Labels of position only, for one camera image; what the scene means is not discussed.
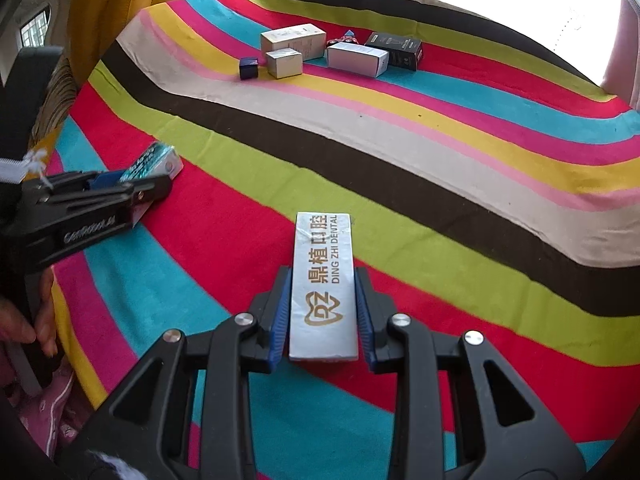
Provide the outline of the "person's left hand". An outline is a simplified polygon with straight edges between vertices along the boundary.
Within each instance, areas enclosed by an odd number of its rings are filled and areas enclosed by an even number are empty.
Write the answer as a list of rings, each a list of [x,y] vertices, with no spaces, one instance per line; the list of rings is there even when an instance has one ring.
[[[58,354],[56,323],[52,297],[54,274],[51,268],[42,272],[39,282],[40,307],[35,322],[28,322],[10,300],[1,298],[1,340],[18,344],[37,341],[48,358]]]

